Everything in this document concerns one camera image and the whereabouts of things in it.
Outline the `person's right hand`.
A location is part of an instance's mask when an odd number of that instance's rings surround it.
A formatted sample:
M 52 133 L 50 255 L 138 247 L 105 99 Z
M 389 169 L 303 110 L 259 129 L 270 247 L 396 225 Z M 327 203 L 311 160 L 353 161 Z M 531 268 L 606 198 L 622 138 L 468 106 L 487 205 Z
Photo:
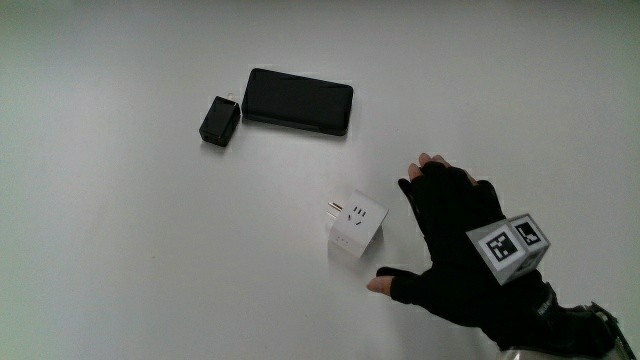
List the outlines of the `person's right hand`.
M 440 155 L 421 154 L 398 184 L 432 265 L 421 274 L 382 267 L 368 290 L 420 306 L 454 324 L 478 328 L 500 350 L 599 359 L 614 349 L 615 319 L 595 305 L 560 306 L 539 271 L 505 285 L 496 281 L 467 236 L 505 217 L 490 182 L 473 179 Z

